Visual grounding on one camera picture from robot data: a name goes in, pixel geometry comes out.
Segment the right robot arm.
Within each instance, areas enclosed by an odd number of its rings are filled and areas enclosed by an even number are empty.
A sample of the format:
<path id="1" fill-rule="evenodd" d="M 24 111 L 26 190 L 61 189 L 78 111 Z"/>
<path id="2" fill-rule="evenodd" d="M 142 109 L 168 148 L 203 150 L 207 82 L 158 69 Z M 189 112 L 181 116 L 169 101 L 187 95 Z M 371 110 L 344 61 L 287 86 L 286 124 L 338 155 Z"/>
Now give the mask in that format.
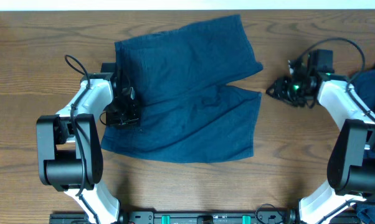
<path id="1" fill-rule="evenodd" d="M 375 114 L 356 94 L 348 77 L 333 69 L 330 50 L 308 52 L 288 63 L 290 75 L 278 78 L 267 95 L 290 106 L 324 107 L 339 128 L 327 166 L 327 180 L 282 223 L 331 223 L 351 205 L 374 205 Z"/>

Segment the dark blue shorts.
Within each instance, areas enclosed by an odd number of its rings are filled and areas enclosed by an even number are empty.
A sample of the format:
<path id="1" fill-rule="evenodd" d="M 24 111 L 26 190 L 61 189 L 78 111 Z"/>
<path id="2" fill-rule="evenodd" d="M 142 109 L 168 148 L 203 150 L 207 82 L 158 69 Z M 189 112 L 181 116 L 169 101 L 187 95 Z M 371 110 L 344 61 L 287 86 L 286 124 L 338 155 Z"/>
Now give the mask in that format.
<path id="1" fill-rule="evenodd" d="M 175 163 L 252 157 L 262 95 L 233 85 L 261 72 L 240 16 L 196 22 L 115 44 L 141 102 L 137 127 L 107 127 L 102 148 Z"/>

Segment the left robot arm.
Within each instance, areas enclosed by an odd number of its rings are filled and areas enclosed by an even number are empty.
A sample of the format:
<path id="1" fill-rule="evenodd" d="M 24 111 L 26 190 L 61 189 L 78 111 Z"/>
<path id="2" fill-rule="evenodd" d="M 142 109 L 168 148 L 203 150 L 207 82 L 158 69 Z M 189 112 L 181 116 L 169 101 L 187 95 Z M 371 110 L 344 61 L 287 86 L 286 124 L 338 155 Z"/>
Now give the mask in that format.
<path id="1" fill-rule="evenodd" d="M 109 128 L 129 129 L 140 122 L 140 103 L 130 78 L 115 63 L 100 72 L 83 72 L 80 89 L 53 115 L 36 122 L 39 178 L 72 197 L 89 223 L 127 223 L 102 180 L 103 155 L 97 132 L 102 115 Z"/>

